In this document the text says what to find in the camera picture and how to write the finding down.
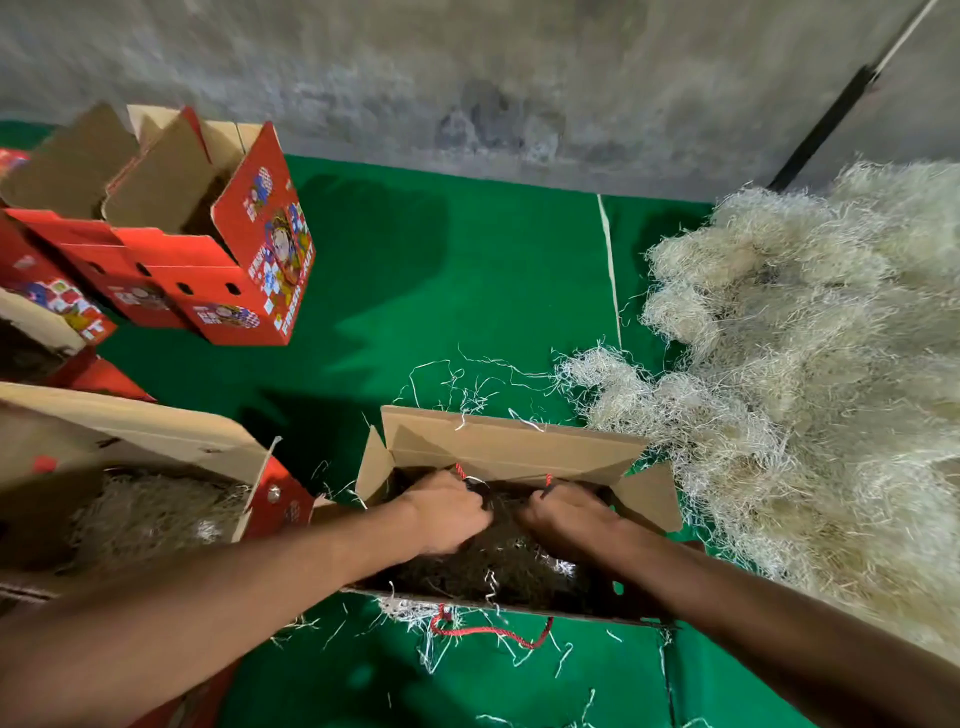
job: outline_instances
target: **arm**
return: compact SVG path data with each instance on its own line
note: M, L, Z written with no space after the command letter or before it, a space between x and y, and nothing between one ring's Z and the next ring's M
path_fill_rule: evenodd
M369 511L205 548L5 619L0 725L128 725L344 585L452 551L489 523L478 495L433 473Z
M960 669L827 604L620 518L577 486L521 514L552 550L658 599L822 726L944 726Z

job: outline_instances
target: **person's left arm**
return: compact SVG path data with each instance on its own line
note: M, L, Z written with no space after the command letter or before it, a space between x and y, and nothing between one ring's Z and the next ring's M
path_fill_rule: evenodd
M341 587L490 524L447 472L333 522L188 560L0 621L0 726L125 726Z

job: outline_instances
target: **person's left hand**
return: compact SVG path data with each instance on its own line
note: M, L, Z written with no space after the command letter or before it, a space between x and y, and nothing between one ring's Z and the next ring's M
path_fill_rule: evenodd
M453 553L493 520L483 499L448 471L421 478L395 502L412 505L417 513L420 553Z

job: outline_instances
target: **person's right hand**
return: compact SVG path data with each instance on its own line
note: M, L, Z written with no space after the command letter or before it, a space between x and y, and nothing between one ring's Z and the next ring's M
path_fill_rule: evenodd
M483 498L449 471L422 477L394 503L410 505L416 512L420 553L424 554L453 553L493 520L493 513L483 509Z
M592 560L597 538L621 520L586 488L562 481L546 497L533 493L517 519L553 556L574 563Z

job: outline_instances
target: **person's right arm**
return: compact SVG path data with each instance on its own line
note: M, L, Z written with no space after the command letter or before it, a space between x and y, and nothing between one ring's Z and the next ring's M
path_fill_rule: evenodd
M824 728L960 724L960 668L671 542L579 486L533 494L521 519L558 555L588 559L652 595Z

